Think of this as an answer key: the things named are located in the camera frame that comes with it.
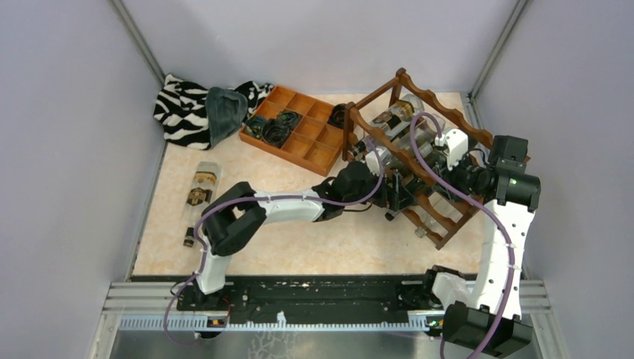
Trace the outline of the wooden wine rack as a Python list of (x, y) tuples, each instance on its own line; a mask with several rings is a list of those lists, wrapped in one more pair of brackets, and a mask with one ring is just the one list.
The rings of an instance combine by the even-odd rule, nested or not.
[[(369, 152), (376, 151), (378, 147), (386, 148), (382, 171), (399, 171), (404, 176), (404, 182), (407, 187), (413, 189), (415, 196), (415, 204), (400, 213), (416, 226), (419, 236), (429, 238), (437, 249), (441, 249), (448, 242), (438, 245), (434, 241), (436, 236), (434, 233), (446, 234), (446, 231), (437, 224), (432, 223), (429, 215), (418, 205), (416, 198), (418, 194), (430, 195), (438, 193), (448, 200), (467, 202), (443, 187), (440, 183), (441, 179), (431, 169), (432, 152), (437, 150), (443, 153), (443, 150), (436, 147), (433, 143), (433, 150), (426, 157), (422, 157), (417, 149), (414, 149), (414, 153), (410, 153), (407, 150), (399, 149), (393, 142), (390, 142), (383, 131), (369, 125), (369, 122), (381, 112), (386, 111), (395, 101), (409, 93), (419, 97), (425, 104), (423, 112), (415, 114), (410, 122), (410, 141), (413, 146), (416, 146), (414, 132), (418, 122), (423, 119), (431, 120), (437, 128), (438, 135), (450, 128), (460, 129), (465, 132), (469, 137), (469, 150), (462, 160), (467, 160), (470, 164), (479, 167), (487, 166), (490, 149), (497, 135), (492, 135), (483, 129), (476, 129), (469, 125), (458, 110), (442, 105), (434, 92), (418, 88), (404, 69), (398, 70), (395, 76), (386, 84), (359, 102), (346, 104), (342, 156), (347, 161), (354, 161), (354, 159), (349, 159), (350, 156), (347, 152), (352, 145), (356, 144), (365, 135), (371, 135), (374, 140), (366, 144)], [(389, 217), (393, 217), (400, 213), (387, 214)]]

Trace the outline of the small clear glass bottle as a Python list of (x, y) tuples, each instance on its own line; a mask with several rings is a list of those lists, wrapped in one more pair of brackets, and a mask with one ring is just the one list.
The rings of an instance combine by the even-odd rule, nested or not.
[(394, 145), (399, 149), (407, 150), (410, 153), (414, 153), (414, 149), (417, 149), (422, 157), (428, 156), (433, 150), (434, 138), (437, 136), (437, 128), (431, 120), (423, 119), (416, 125), (415, 145), (413, 146), (410, 141), (410, 126), (407, 125), (401, 130), (394, 138)]

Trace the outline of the clear liquor bottle gold label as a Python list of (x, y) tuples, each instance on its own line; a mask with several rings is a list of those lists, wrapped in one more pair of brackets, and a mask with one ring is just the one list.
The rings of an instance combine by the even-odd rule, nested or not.
[(200, 162), (188, 190), (182, 217), (186, 228), (182, 245), (192, 248), (195, 243), (194, 226), (203, 210), (214, 200), (221, 167), (216, 162)]

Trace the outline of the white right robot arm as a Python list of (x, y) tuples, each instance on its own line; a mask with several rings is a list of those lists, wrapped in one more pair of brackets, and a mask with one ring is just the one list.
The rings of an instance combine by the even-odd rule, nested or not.
[(526, 139), (497, 135), (487, 166), (461, 160), (440, 175), (443, 187), (488, 217), (473, 287), (457, 272), (443, 269), (421, 288), (425, 305), (445, 310), (443, 340), (471, 349), (472, 358), (506, 358), (532, 340), (532, 327), (521, 322), (519, 288), (541, 181), (526, 173), (527, 151)]

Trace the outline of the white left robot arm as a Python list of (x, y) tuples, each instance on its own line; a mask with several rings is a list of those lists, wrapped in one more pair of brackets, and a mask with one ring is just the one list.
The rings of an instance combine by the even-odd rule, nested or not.
[(222, 304), (232, 256), (264, 225), (329, 221), (362, 203), (395, 214), (414, 201), (413, 189), (398, 171), (373, 172), (364, 162), (350, 162), (336, 176), (297, 192), (257, 191), (248, 182), (238, 182), (207, 206), (194, 225), (203, 251), (194, 273), (194, 298), (207, 310)]

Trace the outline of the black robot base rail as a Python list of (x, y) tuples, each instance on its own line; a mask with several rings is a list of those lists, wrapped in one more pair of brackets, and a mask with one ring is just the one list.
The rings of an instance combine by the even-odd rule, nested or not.
[(105, 304), (123, 330), (192, 331), (204, 337), (238, 331), (378, 331), (443, 329), (444, 309), (431, 276), (231, 276), (204, 295), (183, 279), (114, 284)]

